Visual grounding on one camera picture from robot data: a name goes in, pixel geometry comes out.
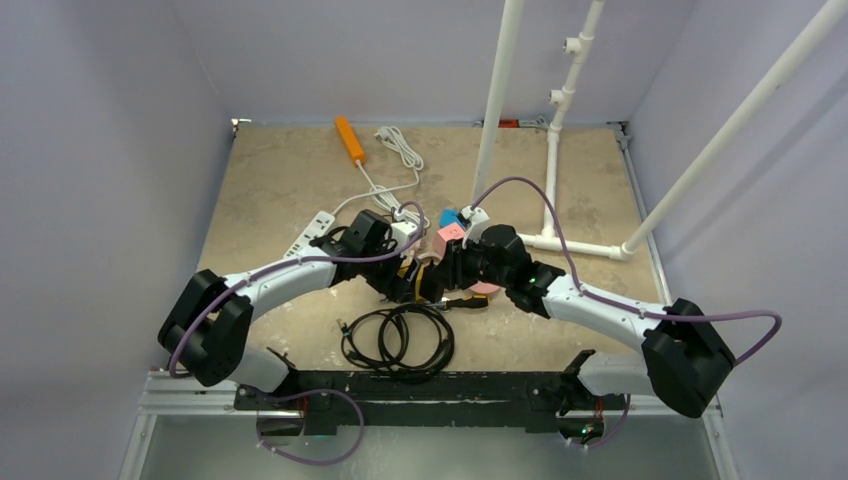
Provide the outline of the yellow cube power socket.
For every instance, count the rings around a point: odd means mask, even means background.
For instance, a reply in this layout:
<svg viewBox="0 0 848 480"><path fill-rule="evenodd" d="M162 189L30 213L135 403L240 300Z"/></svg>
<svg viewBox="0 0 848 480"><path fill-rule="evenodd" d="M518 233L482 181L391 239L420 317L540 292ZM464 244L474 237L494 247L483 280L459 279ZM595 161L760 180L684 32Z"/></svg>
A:
<svg viewBox="0 0 848 480"><path fill-rule="evenodd" d="M401 285L403 287L402 295L404 297L415 297L417 295L420 276L425 266L425 261L414 258L400 267L397 275L401 280Z"/></svg>

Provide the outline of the black power adapter brick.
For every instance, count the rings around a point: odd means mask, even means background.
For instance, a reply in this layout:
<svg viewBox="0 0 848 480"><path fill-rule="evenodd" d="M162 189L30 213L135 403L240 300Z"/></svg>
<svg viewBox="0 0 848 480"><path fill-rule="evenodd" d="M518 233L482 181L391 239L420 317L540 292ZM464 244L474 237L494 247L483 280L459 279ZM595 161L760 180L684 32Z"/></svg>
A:
<svg viewBox="0 0 848 480"><path fill-rule="evenodd" d="M435 267L427 266L418 275L416 284L416 300L423 303L440 302L444 294L444 286L439 283L434 274Z"/></svg>

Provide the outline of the pink cube power socket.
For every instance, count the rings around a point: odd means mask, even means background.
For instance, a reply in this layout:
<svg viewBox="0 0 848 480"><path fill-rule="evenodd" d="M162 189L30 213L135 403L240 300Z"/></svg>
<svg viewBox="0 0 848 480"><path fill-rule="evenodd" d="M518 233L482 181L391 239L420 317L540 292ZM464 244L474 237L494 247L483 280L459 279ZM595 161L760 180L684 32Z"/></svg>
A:
<svg viewBox="0 0 848 480"><path fill-rule="evenodd" d="M457 222L452 222L449 225L441 227L434 237L434 249L440 255L443 255L447 243L452 240L462 240L465 237L465 230Z"/></svg>

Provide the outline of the white power strip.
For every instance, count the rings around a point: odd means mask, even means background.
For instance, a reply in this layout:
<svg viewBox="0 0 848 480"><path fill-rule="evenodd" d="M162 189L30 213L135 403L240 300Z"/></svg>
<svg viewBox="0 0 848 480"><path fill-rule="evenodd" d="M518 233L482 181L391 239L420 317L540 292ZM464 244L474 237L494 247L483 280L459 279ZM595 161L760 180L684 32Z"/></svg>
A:
<svg viewBox="0 0 848 480"><path fill-rule="evenodd" d="M315 214L312 220L307 224L307 226L302 230L297 239L292 243L289 249L284 254L284 259L288 259L289 257L295 256L302 249L309 245L309 243L321 236L326 235L331 228L334 227L336 223L336 217L327 212L327 211L319 211Z"/></svg>

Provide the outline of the orange power strip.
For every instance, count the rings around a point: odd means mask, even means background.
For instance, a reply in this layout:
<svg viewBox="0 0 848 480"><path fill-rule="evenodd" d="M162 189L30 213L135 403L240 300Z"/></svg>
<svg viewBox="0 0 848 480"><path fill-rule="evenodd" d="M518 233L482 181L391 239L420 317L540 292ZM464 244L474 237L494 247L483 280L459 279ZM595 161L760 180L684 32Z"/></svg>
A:
<svg viewBox="0 0 848 480"><path fill-rule="evenodd" d="M366 161L365 151L349 120L345 116L337 116L334 119L334 125L351 162L355 166L364 165Z"/></svg>

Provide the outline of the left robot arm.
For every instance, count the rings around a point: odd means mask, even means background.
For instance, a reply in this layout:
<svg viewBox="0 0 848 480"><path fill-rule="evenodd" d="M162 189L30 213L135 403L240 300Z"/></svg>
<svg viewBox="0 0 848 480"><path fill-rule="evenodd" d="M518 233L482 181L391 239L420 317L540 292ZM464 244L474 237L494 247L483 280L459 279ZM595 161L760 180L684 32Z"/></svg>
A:
<svg viewBox="0 0 848 480"><path fill-rule="evenodd" d="M412 222L391 223L368 209L348 226L320 212L276 262L225 276L195 273L157 335L171 355L169 367L182 365L203 386L228 380L253 387L272 408L289 407L298 395L296 369L282 355L248 345L252 323L357 276L385 298L405 300L412 275L399 272L402 254L423 233Z"/></svg>

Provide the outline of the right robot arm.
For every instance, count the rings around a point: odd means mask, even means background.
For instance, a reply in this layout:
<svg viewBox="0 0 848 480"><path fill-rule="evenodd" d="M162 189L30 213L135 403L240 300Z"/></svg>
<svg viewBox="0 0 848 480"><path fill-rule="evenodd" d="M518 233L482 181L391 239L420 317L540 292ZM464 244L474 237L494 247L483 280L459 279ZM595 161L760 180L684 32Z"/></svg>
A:
<svg viewBox="0 0 848 480"><path fill-rule="evenodd" d="M508 225L488 227L477 240L449 242L432 277L445 289L496 285L524 312L583 326L635 351L625 362L635 368L633 381L600 383L587 370L600 364L600 354L565 375L561 392L576 407L606 394L652 395L676 413L698 418L736 365L694 303L641 303L576 284L563 269L533 259Z"/></svg>

